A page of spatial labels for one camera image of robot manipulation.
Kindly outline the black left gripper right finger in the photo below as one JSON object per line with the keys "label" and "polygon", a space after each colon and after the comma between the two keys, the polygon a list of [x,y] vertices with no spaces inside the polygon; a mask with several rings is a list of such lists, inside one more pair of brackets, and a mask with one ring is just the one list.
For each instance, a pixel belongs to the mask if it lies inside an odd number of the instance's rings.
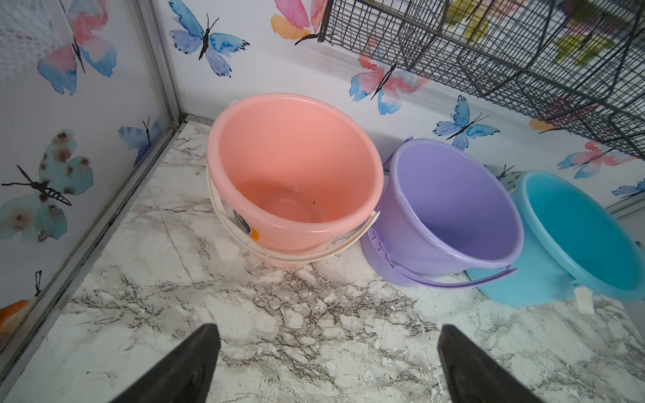
{"label": "black left gripper right finger", "polygon": [[453,402],[540,401],[454,325],[442,327],[438,356]]}

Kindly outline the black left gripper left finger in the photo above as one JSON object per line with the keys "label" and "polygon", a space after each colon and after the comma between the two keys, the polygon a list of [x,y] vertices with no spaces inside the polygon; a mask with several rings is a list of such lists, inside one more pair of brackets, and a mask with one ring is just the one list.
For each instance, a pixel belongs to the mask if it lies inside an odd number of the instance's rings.
{"label": "black left gripper left finger", "polygon": [[220,348],[217,325],[204,324],[114,401],[204,402]]}

